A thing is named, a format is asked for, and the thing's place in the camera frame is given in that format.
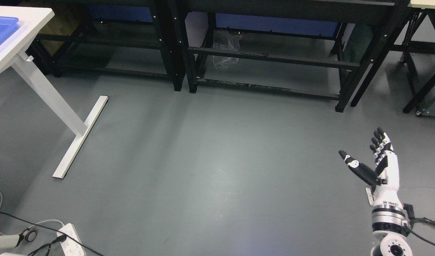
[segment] robotic hand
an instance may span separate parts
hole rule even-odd
[[[371,256],[412,256],[406,242],[409,226],[398,198],[399,166],[391,140],[381,128],[374,132],[374,145],[370,145],[375,158],[375,171],[367,165],[339,151],[342,159],[366,187],[367,199],[372,206],[372,234],[380,240],[371,250]]]

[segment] gray floor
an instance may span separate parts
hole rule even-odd
[[[110,97],[64,180],[51,175],[74,135],[9,69],[0,75],[2,210],[71,222],[106,256],[368,255],[375,240],[364,182],[338,150],[371,165],[378,126],[399,157],[401,201],[435,220],[435,118],[402,113],[411,95],[398,58],[389,54],[344,113],[327,100],[212,87],[189,94],[186,83],[174,92],[168,81],[78,71],[48,76],[83,119],[99,95]],[[6,233],[25,227],[0,217]],[[414,230],[435,242],[434,228]],[[9,251],[27,254],[54,236],[40,230]],[[408,242],[414,254],[435,256],[414,236]],[[58,246],[50,253],[62,254]]]

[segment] robot finger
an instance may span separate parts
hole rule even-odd
[[[382,143],[382,136],[377,131],[374,132],[374,137],[378,140],[379,143]]]

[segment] white table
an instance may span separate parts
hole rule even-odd
[[[410,0],[410,4],[415,8],[435,9],[435,0]]]
[[[86,121],[83,122],[32,62],[32,57],[26,55],[25,51],[34,40],[34,37],[54,16],[50,8],[0,6],[0,16],[19,19],[19,29],[0,45],[0,73],[12,66],[76,135],[53,174],[55,178],[64,178],[89,131],[108,101],[108,97],[100,96]]]

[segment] table leg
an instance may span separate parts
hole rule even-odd
[[[25,53],[15,56],[12,67],[74,134],[83,136],[86,125]]]
[[[107,103],[108,96],[99,97],[83,122],[31,60],[32,58],[24,52],[20,52],[14,57],[12,67],[76,135],[53,174],[55,178],[64,178],[97,117]]]

